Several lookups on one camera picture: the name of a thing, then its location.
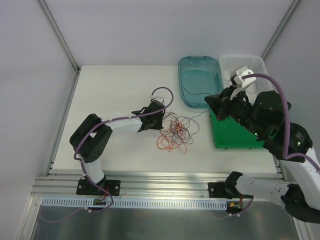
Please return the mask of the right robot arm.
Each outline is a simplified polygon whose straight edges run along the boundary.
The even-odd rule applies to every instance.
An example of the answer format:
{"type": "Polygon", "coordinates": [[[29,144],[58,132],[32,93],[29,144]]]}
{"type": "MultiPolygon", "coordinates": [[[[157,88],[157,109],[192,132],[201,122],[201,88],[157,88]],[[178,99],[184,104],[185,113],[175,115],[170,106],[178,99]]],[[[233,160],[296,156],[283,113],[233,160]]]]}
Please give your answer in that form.
{"type": "Polygon", "coordinates": [[[294,183],[276,183],[232,171],[213,192],[227,199],[255,196],[283,207],[292,217],[320,222],[320,164],[313,142],[301,125],[288,121],[291,104],[283,105],[274,90],[264,91],[250,103],[244,92],[232,96],[235,87],[204,98],[218,121],[232,118],[252,134],[263,148],[282,160],[294,183]]]}

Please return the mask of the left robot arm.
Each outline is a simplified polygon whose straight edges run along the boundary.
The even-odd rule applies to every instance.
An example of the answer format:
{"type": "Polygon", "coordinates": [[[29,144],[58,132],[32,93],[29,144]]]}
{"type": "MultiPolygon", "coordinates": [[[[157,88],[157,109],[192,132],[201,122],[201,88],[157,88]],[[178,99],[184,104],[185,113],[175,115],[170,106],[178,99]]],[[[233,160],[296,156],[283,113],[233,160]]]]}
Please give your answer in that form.
{"type": "Polygon", "coordinates": [[[156,99],[147,107],[131,113],[129,116],[106,121],[92,113],[69,139],[74,150],[74,159],[81,164],[87,188],[95,195],[101,194],[107,188],[100,158],[111,137],[163,128],[165,106],[156,99]]]}

